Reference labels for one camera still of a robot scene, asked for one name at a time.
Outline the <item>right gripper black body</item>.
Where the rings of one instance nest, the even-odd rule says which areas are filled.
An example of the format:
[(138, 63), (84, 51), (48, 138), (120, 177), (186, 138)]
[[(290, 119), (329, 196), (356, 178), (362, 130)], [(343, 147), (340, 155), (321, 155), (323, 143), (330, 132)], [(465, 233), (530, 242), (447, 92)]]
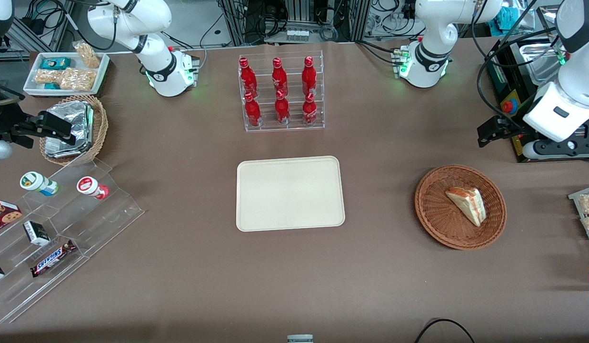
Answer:
[(0, 140), (16, 145), (32, 145), (31, 138), (41, 137), (33, 116), (25, 113), (19, 105), (26, 96), (0, 83)]

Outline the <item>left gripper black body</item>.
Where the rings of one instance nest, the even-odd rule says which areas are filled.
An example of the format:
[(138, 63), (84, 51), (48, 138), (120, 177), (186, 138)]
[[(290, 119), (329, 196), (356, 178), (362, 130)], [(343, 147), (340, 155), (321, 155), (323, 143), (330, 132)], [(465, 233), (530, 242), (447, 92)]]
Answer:
[(519, 135), (530, 135), (531, 128), (526, 125), (518, 124), (512, 120), (498, 119), (497, 139), (510, 139)]

